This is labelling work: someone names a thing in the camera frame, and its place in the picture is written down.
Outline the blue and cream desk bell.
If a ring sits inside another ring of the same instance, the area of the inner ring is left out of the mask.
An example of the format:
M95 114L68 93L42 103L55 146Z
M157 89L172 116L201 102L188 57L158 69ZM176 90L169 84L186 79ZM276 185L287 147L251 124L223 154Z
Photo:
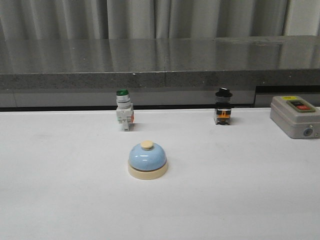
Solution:
M135 145L128 156L128 172L139 180L157 179L167 172L168 166L164 149L151 140Z

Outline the grey stone counter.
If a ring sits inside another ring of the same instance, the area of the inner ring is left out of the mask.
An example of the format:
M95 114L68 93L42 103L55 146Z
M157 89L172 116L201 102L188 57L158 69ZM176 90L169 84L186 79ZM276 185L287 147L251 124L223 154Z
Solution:
M3 40L0 106L108 109L128 89L137 108L211 108L220 87L237 107L276 95L320 103L320 39L265 36Z

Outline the grey curtain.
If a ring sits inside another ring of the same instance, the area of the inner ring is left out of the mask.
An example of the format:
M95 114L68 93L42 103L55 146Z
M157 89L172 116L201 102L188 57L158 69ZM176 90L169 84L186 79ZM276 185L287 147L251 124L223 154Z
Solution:
M317 0L3 0L2 40L317 36Z

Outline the green pushbutton switch white body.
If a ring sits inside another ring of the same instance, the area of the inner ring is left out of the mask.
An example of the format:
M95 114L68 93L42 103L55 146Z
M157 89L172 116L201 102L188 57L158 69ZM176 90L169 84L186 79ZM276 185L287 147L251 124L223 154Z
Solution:
M116 104L117 121L124 131L129 131L135 117L133 103L127 89L120 89L116 92Z

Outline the black selector switch orange body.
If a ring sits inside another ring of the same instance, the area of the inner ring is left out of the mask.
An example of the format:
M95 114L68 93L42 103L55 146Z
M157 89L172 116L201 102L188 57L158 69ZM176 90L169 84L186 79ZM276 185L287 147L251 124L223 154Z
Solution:
M230 100L233 94L228 88L220 87L215 93L214 121L216 125L229 125L231 120Z

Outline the grey on-off switch box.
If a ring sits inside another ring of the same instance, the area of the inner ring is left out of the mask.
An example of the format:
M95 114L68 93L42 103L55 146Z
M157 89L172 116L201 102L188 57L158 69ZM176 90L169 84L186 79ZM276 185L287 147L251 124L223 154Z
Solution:
M300 96L274 96L270 118L292 139L320 137L320 110Z

